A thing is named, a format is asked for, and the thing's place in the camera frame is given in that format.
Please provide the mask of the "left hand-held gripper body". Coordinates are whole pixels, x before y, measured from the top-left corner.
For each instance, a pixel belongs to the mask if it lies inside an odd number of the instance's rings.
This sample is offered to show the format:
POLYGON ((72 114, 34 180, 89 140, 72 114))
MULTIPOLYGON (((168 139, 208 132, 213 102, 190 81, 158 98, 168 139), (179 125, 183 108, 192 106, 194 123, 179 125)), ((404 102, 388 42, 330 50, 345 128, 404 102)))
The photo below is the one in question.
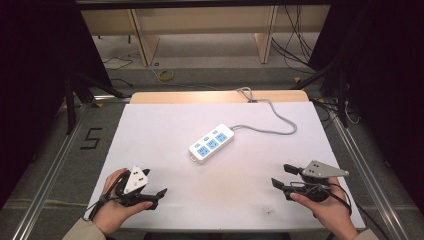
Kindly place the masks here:
POLYGON ((132 170, 127 170, 118 181, 115 190, 117 201, 125 206, 130 207, 142 202, 152 202, 153 205, 149 210, 155 210, 158 206, 158 201, 146 201, 145 195, 141 193, 147 185, 148 178, 138 166, 134 166, 132 170))

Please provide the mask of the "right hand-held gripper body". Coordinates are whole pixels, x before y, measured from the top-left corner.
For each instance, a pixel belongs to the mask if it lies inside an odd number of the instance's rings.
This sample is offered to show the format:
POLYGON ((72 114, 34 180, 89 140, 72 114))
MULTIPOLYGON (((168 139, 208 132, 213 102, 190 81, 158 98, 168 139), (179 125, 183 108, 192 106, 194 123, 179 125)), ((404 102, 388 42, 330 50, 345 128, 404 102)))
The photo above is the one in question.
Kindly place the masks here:
POLYGON ((329 197, 331 177, 346 177, 347 170, 342 170, 328 164, 312 160, 299 175, 301 182, 291 182, 289 186, 295 193, 308 197, 314 202, 322 202, 329 197))

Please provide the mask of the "person's left hand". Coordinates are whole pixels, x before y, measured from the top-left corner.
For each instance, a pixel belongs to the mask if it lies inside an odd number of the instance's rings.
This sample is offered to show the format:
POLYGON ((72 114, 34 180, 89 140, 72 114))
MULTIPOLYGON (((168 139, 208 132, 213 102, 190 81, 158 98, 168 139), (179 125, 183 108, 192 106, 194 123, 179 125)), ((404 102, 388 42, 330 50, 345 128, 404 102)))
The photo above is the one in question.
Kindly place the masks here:
POLYGON ((93 218, 93 223, 108 236, 117 231, 131 216, 149 209, 152 202, 142 202, 131 207, 124 207, 115 200, 105 203, 93 218))

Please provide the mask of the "person's right hand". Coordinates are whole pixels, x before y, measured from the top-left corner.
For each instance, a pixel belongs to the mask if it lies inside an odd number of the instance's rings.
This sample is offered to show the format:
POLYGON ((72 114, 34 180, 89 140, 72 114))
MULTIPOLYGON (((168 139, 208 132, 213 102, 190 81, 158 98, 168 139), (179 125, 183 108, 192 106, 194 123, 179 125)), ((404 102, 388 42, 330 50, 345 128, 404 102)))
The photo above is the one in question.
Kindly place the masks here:
POLYGON ((291 193, 290 197, 311 210, 319 222, 338 240, 354 240, 359 233, 351 221, 348 208, 338 200, 340 198, 345 201, 345 193, 339 187, 340 183, 336 177, 330 178, 329 183, 335 197, 330 196, 325 201, 314 202, 298 193, 291 193))

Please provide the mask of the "white board table cover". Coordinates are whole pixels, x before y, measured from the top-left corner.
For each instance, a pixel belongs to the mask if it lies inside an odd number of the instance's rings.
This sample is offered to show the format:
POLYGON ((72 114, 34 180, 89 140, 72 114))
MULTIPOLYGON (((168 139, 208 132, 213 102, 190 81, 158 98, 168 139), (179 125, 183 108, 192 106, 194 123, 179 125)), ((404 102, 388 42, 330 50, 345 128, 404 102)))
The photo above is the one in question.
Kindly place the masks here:
POLYGON ((129 104, 124 108, 92 196, 106 178, 133 166, 150 169, 144 193, 167 188, 153 211, 125 227, 152 232, 284 232, 320 228, 305 207, 287 201, 271 179, 285 184, 297 176, 285 164, 337 160, 310 102, 129 104), (219 124, 233 140, 203 164, 189 146, 219 124))

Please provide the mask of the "white power strip blue sockets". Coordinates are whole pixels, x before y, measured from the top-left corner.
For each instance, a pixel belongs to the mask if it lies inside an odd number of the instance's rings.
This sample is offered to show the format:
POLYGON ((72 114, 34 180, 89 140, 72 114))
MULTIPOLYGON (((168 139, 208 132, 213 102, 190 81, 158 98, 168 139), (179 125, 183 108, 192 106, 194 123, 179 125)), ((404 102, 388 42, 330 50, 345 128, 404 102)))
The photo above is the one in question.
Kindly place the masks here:
POLYGON ((234 131, 227 125, 219 124, 189 146, 191 160, 203 164, 229 144, 234 136, 234 131))

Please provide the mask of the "light wooden table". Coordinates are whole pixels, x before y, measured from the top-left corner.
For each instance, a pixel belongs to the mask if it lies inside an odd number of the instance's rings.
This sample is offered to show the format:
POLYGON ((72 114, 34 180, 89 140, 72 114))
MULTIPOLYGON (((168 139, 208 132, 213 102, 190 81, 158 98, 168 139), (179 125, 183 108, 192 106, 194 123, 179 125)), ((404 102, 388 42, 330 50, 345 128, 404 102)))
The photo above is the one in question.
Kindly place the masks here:
POLYGON ((178 91, 137 92, 131 104, 197 104, 197 103, 243 103, 249 98, 256 101, 269 99, 272 102, 307 102, 302 90, 253 90, 253 91, 178 91))

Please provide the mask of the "black metal stand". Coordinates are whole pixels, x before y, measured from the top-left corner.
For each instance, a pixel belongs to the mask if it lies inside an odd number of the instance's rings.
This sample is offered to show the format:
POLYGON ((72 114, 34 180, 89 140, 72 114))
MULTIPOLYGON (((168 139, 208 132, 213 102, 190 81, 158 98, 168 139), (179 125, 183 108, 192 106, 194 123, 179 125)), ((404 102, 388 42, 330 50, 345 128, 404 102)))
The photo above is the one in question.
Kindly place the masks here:
POLYGON ((82 103, 92 103, 94 101, 94 95, 90 91, 90 87, 92 86, 99 88, 118 99, 130 98, 130 95, 115 90, 111 83, 103 83, 100 80, 96 80, 84 73, 70 73, 65 80, 65 99, 68 119, 67 135, 73 131, 77 122, 74 94, 76 94, 82 103))

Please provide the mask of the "black curtain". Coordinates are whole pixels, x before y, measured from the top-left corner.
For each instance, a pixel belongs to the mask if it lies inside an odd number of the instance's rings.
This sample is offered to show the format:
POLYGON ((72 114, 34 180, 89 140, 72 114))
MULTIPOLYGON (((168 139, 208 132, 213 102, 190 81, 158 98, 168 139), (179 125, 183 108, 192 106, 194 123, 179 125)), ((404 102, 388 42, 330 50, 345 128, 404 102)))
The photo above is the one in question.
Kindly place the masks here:
POLYGON ((424 0, 317 1, 330 10, 310 64, 322 69, 349 42, 348 96, 424 214, 424 0))
POLYGON ((0 209, 85 76, 111 85, 76 0, 0 0, 0 209))

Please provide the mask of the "beige wooden desk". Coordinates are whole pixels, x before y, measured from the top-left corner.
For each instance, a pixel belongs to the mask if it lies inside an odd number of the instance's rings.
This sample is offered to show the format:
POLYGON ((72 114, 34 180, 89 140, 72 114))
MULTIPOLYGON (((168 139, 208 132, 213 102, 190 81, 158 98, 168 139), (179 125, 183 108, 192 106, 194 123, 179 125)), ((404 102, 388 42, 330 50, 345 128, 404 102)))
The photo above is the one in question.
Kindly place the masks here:
POLYGON ((162 35, 226 33, 252 33, 264 64, 274 33, 289 32, 296 17, 303 32, 319 32, 329 10, 328 5, 195 7, 84 10, 82 16, 93 36, 133 36, 146 66, 152 63, 162 35))

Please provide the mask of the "aluminium floor rail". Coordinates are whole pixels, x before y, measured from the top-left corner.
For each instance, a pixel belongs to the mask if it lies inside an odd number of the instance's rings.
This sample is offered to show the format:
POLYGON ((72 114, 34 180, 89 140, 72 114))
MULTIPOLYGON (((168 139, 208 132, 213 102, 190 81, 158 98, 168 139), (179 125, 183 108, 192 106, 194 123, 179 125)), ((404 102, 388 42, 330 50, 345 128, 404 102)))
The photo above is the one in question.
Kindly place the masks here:
POLYGON ((12 240, 27 240, 29 238, 89 110, 89 104, 81 104, 78 108, 75 126, 69 133, 65 134, 64 139, 61 141, 60 148, 49 164, 48 171, 43 174, 42 182, 37 188, 34 197, 29 200, 25 213, 14 231, 12 240))
POLYGON ((381 180, 375 175, 374 170, 367 163, 367 159, 359 148, 358 142, 354 139, 350 128, 345 127, 341 122, 341 118, 344 117, 344 114, 336 114, 334 110, 330 110, 329 115, 332 117, 330 124, 333 124, 337 129, 339 136, 349 152, 352 163, 361 176, 363 184, 370 194, 376 210, 388 230, 387 239, 410 240, 406 228, 396 212, 395 206, 391 203, 381 186, 381 180))

